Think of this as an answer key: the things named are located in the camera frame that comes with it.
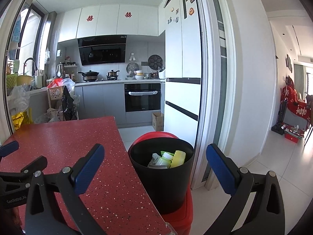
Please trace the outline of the yellow sponge cloth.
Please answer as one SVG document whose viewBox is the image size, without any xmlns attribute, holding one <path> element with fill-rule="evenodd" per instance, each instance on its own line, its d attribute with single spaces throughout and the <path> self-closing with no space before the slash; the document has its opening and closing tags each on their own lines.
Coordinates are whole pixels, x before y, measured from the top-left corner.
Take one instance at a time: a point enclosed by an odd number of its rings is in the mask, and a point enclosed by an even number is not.
<svg viewBox="0 0 313 235">
<path fill-rule="evenodd" d="M 176 150 L 174 156 L 171 160 L 170 168 L 175 168 L 180 165 L 183 165 L 185 162 L 186 153 L 180 150 Z"/>
</svg>

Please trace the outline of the round black trivet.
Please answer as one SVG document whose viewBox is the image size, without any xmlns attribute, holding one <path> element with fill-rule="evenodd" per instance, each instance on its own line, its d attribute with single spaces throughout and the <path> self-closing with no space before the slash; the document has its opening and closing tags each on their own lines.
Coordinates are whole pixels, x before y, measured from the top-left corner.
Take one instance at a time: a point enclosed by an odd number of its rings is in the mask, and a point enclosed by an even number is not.
<svg viewBox="0 0 313 235">
<path fill-rule="evenodd" d="M 148 58 L 148 66 L 154 71 L 158 71 L 163 67 L 163 59 L 159 55 L 151 55 Z"/>
</svg>

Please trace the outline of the black range hood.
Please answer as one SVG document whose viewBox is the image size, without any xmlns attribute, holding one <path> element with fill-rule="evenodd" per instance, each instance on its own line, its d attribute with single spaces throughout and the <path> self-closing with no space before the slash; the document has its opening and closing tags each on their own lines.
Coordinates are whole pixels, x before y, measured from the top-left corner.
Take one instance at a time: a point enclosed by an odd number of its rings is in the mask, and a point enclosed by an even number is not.
<svg viewBox="0 0 313 235">
<path fill-rule="evenodd" d="M 124 63 L 126 35 L 104 35 L 78 38 L 78 50 L 83 66 Z"/>
</svg>

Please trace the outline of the red stool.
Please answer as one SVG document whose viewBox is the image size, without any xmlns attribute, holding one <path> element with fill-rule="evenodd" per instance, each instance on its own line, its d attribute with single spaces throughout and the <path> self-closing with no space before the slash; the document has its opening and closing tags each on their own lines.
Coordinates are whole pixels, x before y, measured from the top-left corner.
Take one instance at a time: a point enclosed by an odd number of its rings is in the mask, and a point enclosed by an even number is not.
<svg viewBox="0 0 313 235">
<path fill-rule="evenodd" d="M 169 168 L 150 168 L 153 154 L 174 154 L 176 150 L 186 154 L 182 165 Z M 177 234 L 190 234 L 193 221 L 193 205 L 190 186 L 194 147 L 167 132 L 149 132 L 134 141 L 128 149 L 130 161 L 148 196 L 165 222 Z"/>
</svg>

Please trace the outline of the blue white milk carton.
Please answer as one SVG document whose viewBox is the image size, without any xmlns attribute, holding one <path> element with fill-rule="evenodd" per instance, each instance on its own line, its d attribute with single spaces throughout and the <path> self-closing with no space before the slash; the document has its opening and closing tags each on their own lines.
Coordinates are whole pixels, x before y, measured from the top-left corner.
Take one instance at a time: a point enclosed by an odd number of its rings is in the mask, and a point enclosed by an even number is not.
<svg viewBox="0 0 313 235">
<path fill-rule="evenodd" d="M 159 161 L 159 159 L 161 158 L 161 156 L 159 156 L 157 153 L 153 153 L 152 154 L 152 159 L 148 164 L 148 168 L 151 169 L 159 169 L 159 165 L 157 165 L 156 163 Z"/>
</svg>

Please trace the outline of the black kitchen faucet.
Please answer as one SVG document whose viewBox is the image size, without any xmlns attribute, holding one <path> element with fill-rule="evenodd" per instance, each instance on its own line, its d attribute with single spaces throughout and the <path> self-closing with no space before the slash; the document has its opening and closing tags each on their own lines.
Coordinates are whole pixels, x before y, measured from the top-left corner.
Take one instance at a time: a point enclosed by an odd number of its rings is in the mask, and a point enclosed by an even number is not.
<svg viewBox="0 0 313 235">
<path fill-rule="evenodd" d="M 23 64 L 23 75 L 35 76 L 37 70 L 36 60 L 32 57 L 27 58 Z"/>
</svg>

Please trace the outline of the white refrigerator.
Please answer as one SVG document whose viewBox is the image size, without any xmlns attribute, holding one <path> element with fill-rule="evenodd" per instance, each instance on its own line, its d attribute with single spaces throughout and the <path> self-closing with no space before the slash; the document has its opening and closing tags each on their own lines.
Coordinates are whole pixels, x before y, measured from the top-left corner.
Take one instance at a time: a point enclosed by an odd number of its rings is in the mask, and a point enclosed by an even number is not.
<svg viewBox="0 0 313 235">
<path fill-rule="evenodd" d="M 165 6 L 165 131 L 195 145 L 201 105 L 202 47 L 196 0 Z"/>
</svg>

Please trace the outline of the black trash bin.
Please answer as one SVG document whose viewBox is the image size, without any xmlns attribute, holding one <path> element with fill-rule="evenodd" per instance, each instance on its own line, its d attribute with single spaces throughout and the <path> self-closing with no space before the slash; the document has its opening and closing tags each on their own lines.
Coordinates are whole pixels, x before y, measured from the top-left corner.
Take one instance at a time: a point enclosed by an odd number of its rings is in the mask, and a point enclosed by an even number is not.
<svg viewBox="0 0 313 235">
<path fill-rule="evenodd" d="M 184 164 L 169 169 L 151 169 L 148 164 L 152 154 L 162 151 L 186 153 Z M 134 144 L 128 150 L 130 161 L 149 198 L 160 214 L 179 209 L 186 197 L 194 162 L 194 147 L 179 138 L 150 138 Z"/>
</svg>

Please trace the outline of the green plastic basket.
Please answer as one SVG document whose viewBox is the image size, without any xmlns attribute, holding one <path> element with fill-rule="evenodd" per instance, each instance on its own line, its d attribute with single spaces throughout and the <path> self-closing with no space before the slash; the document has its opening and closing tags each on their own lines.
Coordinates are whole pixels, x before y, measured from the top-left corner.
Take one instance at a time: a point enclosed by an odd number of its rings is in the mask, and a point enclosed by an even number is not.
<svg viewBox="0 0 313 235">
<path fill-rule="evenodd" d="M 17 73 L 6 75 L 6 88 L 7 89 L 11 89 L 16 86 L 17 76 L 18 76 Z"/>
</svg>

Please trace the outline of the black plastic bag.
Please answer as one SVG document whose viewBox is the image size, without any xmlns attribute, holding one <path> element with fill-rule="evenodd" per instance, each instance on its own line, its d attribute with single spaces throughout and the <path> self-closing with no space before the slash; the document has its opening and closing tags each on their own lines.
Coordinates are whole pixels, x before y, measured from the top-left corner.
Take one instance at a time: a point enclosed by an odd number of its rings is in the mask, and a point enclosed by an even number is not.
<svg viewBox="0 0 313 235">
<path fill-rule="evenodd" d="M 65 121 L 77 120 L 74 99 L 69 94 L 69 91 L 67 90 L 66 86 L 63 87 L 62 111 L 63 111 L 63 118 Z"/>
</svg>

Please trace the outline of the white kettle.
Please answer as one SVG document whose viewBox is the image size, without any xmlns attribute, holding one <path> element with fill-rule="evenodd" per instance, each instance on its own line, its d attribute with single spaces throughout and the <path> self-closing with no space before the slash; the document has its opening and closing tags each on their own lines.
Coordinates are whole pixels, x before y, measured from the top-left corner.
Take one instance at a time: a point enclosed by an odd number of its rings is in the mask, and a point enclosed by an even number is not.
<svg viewBox="0 0 313 235">
<path fill-rule="evenodd" d="M 165 79 L 165 67 L 161 67 L 161 69 L 158 72 L 158 76 L 159 76 L 159 79 L 161 80 Z"/>
</svg>

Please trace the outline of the large light green bottle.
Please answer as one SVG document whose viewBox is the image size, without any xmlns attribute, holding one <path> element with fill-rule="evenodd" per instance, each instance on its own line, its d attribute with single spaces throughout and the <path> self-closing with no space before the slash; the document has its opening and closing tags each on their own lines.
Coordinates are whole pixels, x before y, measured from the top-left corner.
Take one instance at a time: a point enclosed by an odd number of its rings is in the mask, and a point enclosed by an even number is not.
<svg viewBox="0 0 313 235">
<path fill-rule="evenodd" d="M 162 156 L 157 159 L 155 165 L 170 168 L 173 158 L 174 154 L 169 152 L 163 152 Z"/>
</svg>

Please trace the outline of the clear plastic bag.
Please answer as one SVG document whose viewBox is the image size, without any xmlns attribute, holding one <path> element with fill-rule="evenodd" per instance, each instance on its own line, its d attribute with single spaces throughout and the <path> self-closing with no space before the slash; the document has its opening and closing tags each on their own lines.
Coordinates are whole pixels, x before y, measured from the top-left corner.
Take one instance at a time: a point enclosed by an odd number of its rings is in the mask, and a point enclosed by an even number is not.
<svg viewBox="0 0 313 235">
<path fill-rule="evenodd" d="M 10 115 L 13 116 L 26 111 L 29 107 L 29 103 L 29 86 L 26 84 L 15 86 L 8 97 L 8 110 Z"/>
</svg>

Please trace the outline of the cardboard box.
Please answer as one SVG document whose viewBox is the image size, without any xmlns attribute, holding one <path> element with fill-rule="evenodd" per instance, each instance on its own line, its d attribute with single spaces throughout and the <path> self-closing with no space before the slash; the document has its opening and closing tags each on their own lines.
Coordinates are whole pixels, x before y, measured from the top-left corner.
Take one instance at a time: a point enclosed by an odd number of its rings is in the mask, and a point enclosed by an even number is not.
<svg viewBox="0 0 313 235">
<path fill-rule="evenodd" d="M 164 114 L 162 112 L 152 112 L 152 126 L 155 131 L 164 130 Z"/>
</svg>

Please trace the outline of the small cooking pot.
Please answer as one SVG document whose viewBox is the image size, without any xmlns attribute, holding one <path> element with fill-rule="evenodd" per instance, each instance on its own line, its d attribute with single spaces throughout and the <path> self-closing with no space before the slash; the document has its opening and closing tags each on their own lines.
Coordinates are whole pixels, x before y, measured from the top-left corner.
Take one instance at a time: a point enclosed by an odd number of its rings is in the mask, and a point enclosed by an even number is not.
<svg viewBox="0 0 313 235">
<path fill-rule="evenodd" d="M 107 80 L 108 81 L 117 80 L 119 72 L 120 72 L 120 70 L 117 70 L 117 71 L 111 70 L 111 71 L 109 71 L 108 74 L 107 74 Z"/>
</svg>

